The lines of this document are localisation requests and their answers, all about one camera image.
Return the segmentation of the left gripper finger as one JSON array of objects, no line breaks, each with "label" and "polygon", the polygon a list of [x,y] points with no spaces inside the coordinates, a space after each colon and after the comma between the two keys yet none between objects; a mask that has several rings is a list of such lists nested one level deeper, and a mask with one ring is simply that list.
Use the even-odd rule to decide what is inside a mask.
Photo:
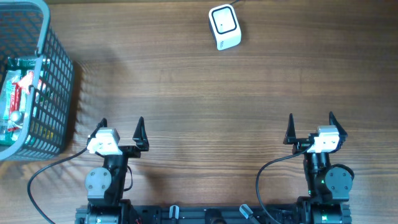
[{"label": "left gripper finger", "polygon": [[94,131],[88,135],[88,139],[91,139],[93,137],[95,137],[96,133],[101,129],[101,128],[106,128],[107,125],[107,120],[106,118],[103,118],[95,127]]},{"label": "left gripper finger", "polygon": [[148,149],[149,148],[149,140],[147,138],[144,118],[141,116],[138,120],[136,130],[132,137],[133,141],[136,143],[136,146],[139,149]]}]

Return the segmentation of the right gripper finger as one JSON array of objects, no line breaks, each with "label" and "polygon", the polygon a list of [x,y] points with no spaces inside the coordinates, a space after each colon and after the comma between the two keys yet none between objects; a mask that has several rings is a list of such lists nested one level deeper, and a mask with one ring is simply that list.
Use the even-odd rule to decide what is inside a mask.
[{"label": "right gripper finger", "polygon": [[337,121],[337,119],[332,111],[329,112],[329,124],[336,126],[340,136],[343,136],[343,137],[348,136],[347,132],[343,129],[341,124]]},{"label": "right gripper finger", "polygon": [[285,132],[285,137],[283,144],[295,144],[297,142],[297,137],[295,133],[295,124],[293,114],[289,114],[289,121],[287,125],[287,130]]}]

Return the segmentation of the green 3M product package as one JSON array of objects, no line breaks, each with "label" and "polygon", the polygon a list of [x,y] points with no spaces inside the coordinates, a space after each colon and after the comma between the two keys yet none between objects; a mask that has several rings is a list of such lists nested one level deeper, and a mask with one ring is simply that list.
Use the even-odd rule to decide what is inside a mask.
[{"label": "green 3M product package", "polygon": [[26,114],[29,87],[32,85],[36,59],[22,57],[9,58],[7,61],[6,76],[1,88],[1,145],[13,145],[21,135],[24,120],[13,123],[9,115],[13,111]]}]

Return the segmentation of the small yellow oil bottle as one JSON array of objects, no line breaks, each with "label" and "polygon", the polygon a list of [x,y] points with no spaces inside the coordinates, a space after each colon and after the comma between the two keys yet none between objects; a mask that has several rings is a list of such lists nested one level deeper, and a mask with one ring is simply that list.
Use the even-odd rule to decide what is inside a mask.
[{"label": "small yellow oil bottle", "polygon": [[21,123],[24,120],[24,114],[18,110],[13,111],[9,115],[9,120],[12,121],[13,123]]}]

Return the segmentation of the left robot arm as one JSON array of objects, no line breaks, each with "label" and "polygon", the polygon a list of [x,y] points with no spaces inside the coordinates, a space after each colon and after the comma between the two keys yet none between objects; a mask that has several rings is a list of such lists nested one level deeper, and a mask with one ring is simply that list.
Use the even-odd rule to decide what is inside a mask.
[{"label": "left robot arm", "polygon": [[142,152],[149,150],[144,118],[139,118],[133,134],[135,145],[120,146],[119,140],[117,130],[109,128],[105,118],[89,136],[87,150],[104,161],[86,176],[88,205],[76,211],[75,223],[142,223],[131,201],[123,199],[123,193],[131,189],[125,187],[126,174],[132,172],[128,160],[140,158]]}]

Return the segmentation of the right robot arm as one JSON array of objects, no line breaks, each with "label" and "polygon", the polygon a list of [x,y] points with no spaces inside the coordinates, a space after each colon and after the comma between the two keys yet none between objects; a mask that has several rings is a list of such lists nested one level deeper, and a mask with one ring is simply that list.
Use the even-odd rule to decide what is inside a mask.
[{"label": "right robot arm", "polygon": [[308,197],[295,203],[296,223],[350,224],[351,210],[347,202],[353,186],[354,172],[343,164],[331,164],[330,154],[339,151],[347,132],[329,112],[329,124],[319,126],[307,138],[297,138],[294,117],[289,115],[284,144],[293,145],[294,156],[303,155],[303,169]]}]

